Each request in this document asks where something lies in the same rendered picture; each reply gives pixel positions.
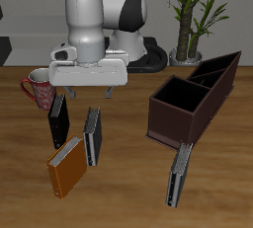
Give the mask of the green pot plant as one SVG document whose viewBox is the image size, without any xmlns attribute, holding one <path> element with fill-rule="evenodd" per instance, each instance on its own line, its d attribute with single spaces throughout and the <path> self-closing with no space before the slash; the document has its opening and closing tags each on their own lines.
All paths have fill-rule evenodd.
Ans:
<svg viewBox="0 0 253 228">
<path fill-rule="evenodd" d="M 198 66 L 202 62 L 202 54 L 197 52 L 199 39 L 203 35 L 211 35 L 210 27 L 215 23 L 227 20 L 222 16 L 226 3 L 211 12 L 215 0 L 176 0 L 178 7 L 173 5 L 179 22 L 177 47 L 169 53 L 171 66 Z"/>
</svg>

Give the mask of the orange book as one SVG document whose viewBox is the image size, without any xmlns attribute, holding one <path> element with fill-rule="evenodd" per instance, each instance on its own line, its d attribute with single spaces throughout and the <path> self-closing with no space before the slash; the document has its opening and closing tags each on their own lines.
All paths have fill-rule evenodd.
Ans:
<svg viewBox="0 0 253 228">
<path fill-rule="evenodd" d="M 83 139 L 72 135 L 46 165 L 54 195 L 64 199 L 87 171 Z"/>
</svg>

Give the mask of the red patterned mug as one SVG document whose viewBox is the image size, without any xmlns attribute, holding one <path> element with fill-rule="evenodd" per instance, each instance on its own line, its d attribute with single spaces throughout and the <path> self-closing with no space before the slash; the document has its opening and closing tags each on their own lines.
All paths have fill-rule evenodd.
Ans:
<svg viewBox="0 0 253 228">
<path fill-rule="evenodd" d="M 32 86 L 33 92 L 30 93 L 25 87 L 27 82 Z M 48 69 L 39 68 L 33 70 L 28 78 L 23 78 L 20 82 L 22 91 L 38 105 L 42 111 L 49 111 L 56 89 L 49 83 Z"/>
</svg>

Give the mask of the dark brown desk caddy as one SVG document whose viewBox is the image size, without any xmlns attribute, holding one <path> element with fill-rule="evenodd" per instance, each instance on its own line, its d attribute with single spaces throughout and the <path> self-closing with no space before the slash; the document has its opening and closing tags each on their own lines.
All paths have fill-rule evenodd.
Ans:
<svg viewBox="0 0 253 228">
<path fill-rule="evenodd" d="M 146 137 L 173 150 L 196 144 L 233 89 L 240 55 L 203 61 L 187 79 L 169 77 L 149 98 Z"/>
</svg>

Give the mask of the grey striped book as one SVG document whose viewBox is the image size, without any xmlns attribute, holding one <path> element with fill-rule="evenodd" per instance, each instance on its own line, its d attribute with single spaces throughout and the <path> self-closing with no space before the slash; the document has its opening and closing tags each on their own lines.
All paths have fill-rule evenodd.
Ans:
<svg viewBox="0 0 253 228">
<path fill-rule="evenodd" d="M 176 208 L 187 176 L 193 145 L 181 142 L 170 169 L 166 204 Z"/>
<path fill-rule="evenodd" d="M 100 109 L 89 108 L 83 129 L 86 162 L 88 166 L 98 164 L 102 143 L 102 125 Z"/>
</svg>

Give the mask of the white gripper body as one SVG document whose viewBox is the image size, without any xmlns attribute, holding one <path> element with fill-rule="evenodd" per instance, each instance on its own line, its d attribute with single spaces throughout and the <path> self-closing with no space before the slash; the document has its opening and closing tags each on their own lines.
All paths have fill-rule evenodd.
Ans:
<svg viewBox="0 0 253 228">
<path fill-rule="evenodd" d="M 53 60 L 48 67 L 52 86 L 124 86 L 127 83 L 129 56 L 123 50 L 107 50 L 94 63 L 77 60 Z"/>
</svg>

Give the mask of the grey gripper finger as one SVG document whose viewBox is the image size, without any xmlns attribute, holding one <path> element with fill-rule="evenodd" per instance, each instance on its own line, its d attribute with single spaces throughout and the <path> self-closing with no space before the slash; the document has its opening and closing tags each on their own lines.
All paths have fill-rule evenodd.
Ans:
<svg viewBox="0 0 253 228">
<path fill-rule="evenodd" d="M 108 90 L 105 90 L 105 98 L 106 99 L 110 99 L 111 98 L 111 94 L 114 90 L 115 86 L 109 87 Z"/>
<path fill-rule="evenodd" d="M 75 99 L 76 95 L 74 90 L 72 90 L 70 87 L 64 87 L 64 89 L 68 93 L 69 99 Z"/>
</svg>

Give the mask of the black book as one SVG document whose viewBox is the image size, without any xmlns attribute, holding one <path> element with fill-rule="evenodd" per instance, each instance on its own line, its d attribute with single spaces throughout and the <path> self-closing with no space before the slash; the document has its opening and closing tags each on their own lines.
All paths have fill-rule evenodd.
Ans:
<svg viewBox="0 0 253 228">
<path fill-rule="evenodd" d="M 54 96 L 47 118 L 54 148 L 58 149 L 65 143 L 69 130 L 69 117 L 64 95 Z"/>
</svg>

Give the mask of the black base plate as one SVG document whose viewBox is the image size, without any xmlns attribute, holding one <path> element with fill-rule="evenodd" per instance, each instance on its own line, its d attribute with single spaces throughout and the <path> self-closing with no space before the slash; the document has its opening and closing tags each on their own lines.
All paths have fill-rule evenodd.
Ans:
<svg viewBox="0 0 253 228">
<path fill-rule="evenodd" d="M 167 66 L 167 53 L 157 45 L 153 37 L 135 34 L 112 34 L 105 37 L 105 47 L 123 50 L 128 55 L 128 73 L 155 73 Z"/>
</svg>

